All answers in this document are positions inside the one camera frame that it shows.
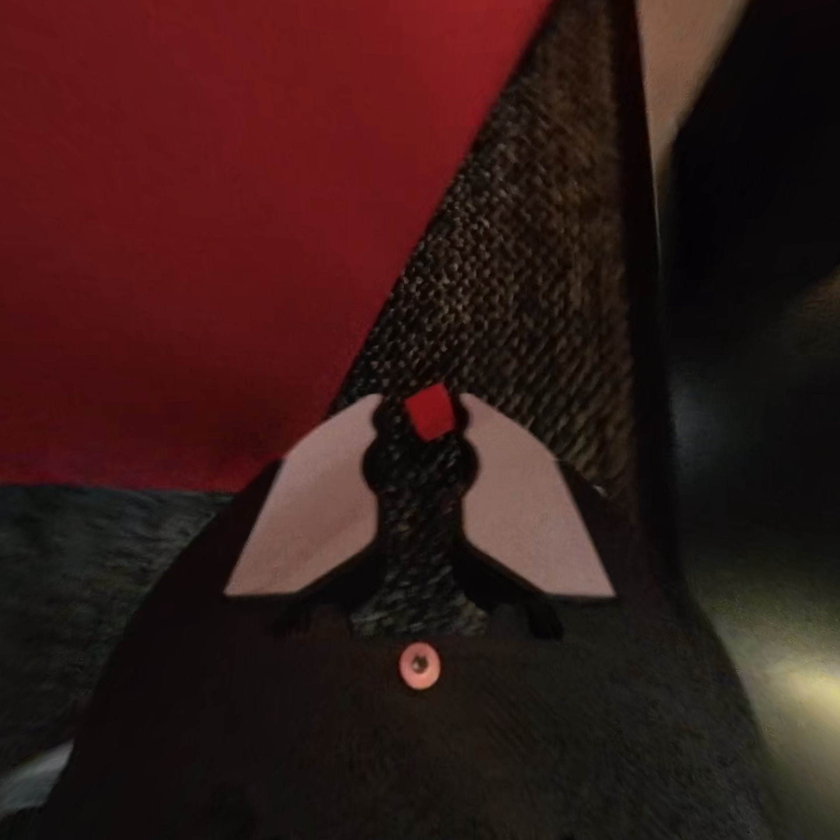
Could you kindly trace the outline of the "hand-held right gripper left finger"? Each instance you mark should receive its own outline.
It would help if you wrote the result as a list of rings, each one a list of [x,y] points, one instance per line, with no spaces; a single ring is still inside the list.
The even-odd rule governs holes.
[[[224,593],[233,599],[298,595],[372,546],[378,501],[364,476],[382,395],[315,427],[283,459]]]

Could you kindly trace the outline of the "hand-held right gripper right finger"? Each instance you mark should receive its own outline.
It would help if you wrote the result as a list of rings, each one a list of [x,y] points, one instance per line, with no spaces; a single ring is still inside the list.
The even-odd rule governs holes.
[[[548,596],[616,598],[593,538],[547,446],[472,394],[462,394],[464,439],[475,476],[461,501],[470,546],[530,589]]]

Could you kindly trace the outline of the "small red cube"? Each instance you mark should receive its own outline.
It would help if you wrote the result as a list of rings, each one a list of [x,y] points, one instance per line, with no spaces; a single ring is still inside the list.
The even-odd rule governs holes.
[[[403,409],[415,435],[431,443],[458,428],[452,397],[443,383],[429,385],[408,396]]]

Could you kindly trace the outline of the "red plastic box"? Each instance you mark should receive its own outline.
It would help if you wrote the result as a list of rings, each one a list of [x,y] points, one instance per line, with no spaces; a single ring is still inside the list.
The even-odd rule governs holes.
[[[2,2],[2,483],[283,455],[549,5]]]

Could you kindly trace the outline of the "black table leg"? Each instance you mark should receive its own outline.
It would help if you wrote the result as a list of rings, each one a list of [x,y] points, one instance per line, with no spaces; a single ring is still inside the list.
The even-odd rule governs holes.
[[[613,82],[621,161],[623,252],[633,353],[638,512],[659,567],[679,571],[658,218],[637,2],[612,2]]]

